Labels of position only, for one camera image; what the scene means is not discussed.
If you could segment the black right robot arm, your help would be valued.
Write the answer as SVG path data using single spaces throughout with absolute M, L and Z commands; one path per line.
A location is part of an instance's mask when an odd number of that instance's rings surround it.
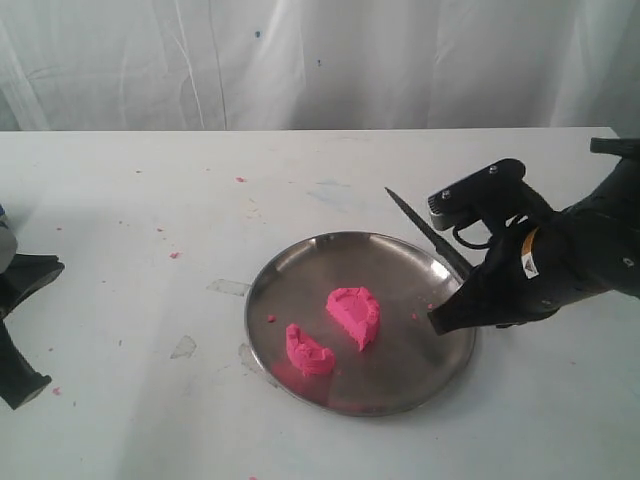
M 506 158 L 428 199 L 434 226 L 454 236 L 482 222 L 483 262 L 429 314 L 437 334 L 545 320 L 572 303 L 617 291 L 639 294 L 639 142 L 593 139 L 590 149 L 619 161 L 579 202 L 561 211 Z

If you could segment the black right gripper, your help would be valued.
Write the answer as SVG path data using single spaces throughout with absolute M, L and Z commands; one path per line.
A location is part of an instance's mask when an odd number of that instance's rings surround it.
M 437 335 L 476 327 L 524 325 L 558 312 L 550 300 L 534 298 L 530 291 L 534 278 L 529 279 L 522 266 L 522 246 L 534 230 L 529 220 L 511 224 L 476 269 L 477 282 L 468 280 L 428 313 Z

